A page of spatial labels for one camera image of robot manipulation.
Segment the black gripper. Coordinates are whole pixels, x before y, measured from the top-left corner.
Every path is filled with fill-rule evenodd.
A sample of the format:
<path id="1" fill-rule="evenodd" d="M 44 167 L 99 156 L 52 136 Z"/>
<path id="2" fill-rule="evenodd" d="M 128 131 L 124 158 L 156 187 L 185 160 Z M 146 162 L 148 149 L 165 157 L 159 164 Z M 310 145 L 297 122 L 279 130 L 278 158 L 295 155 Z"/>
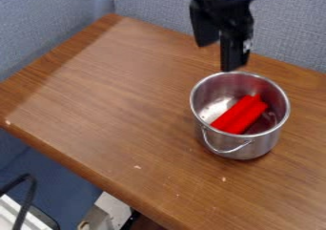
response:
<path id="1" fill-rule="evenodd" d="M 233 72 L 247 64 L 254 38 L 254 17 L 250 6 L 255 0 L 193 0 L 190 19 L 195 41 L 206 47 L 219 40 L 213 20 L 227 21 L 221 30 L 222 71 Z"/>

